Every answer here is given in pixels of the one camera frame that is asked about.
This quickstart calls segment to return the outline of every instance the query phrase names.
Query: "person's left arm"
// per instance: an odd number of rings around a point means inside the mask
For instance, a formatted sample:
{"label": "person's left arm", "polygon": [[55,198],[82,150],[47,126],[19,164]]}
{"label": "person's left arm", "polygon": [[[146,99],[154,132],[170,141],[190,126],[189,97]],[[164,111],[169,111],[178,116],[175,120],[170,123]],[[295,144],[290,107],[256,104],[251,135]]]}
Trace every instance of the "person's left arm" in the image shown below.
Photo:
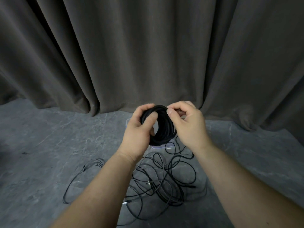
{"label": "person's left arm", "polygon": [[158,117],[153,112],[141,125],[140,116],[153,106],[145,104],[135,110],[119,149],[51,228],[116,227],[132,172],[148,148]]}

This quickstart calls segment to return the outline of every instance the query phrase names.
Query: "curtain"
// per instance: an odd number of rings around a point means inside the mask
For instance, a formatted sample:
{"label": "curtain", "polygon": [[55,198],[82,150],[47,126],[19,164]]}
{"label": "curtain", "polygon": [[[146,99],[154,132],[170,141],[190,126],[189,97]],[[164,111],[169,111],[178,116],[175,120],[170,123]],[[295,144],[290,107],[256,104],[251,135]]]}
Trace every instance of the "curtain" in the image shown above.
{"label": "curtain", "polygon": [[0,0],[0,104],[207,119],[304,143],[304,0]]}

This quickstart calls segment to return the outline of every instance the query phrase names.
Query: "person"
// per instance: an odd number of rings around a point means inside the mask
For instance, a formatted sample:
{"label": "person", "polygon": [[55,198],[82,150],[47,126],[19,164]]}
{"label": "person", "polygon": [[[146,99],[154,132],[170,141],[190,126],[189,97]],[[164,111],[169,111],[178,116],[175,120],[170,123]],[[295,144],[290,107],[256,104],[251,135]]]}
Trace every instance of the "person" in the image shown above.
{"label": "person", "polygon": [[[140,116],[153,106],[145,104],[135,110],[117,152],[52,228],[116,227],[132,172],[148,148],[158,114],[151,113],[143,125]],[[235,227],[304,227],[301,207],[213,144],[203,114],[190,101],[169,105],[167,113],[181,142],[192,151],[213,184]]]}

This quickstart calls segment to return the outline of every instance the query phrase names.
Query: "fingernail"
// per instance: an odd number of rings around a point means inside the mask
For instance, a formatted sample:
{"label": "fingernail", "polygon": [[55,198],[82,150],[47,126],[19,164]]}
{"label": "fingernail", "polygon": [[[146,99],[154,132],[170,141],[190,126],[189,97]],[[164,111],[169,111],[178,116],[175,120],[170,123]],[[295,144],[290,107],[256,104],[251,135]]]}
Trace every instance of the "fingernail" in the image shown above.
{"label": "fingernail", "polygon": [[154,117],[154,118],[157,118],[157,117],[158,117],[158,113],[157,113],[157,112],[152,112],[150,115],[151,115],[152,117]]}
{"label": "fingernail", "polygon": [[172,113],[172,111],[173,111],[173,109],[168,108],[168,109],[167,109],[167,114],[170,115],[170,114]]}

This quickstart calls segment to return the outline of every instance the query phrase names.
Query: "person's right arm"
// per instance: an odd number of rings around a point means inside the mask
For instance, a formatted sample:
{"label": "person's right arm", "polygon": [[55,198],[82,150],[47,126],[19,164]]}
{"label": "person's right arm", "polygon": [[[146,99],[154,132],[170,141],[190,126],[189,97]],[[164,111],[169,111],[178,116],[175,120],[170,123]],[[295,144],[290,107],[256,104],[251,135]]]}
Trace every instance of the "person's right arm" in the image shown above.
{"label": "person's right arm", "polygon": [[200,110],[187,101],[168,106],[181,142],[196,156],[235,227],[304,227],[304,210],[217,148]]}

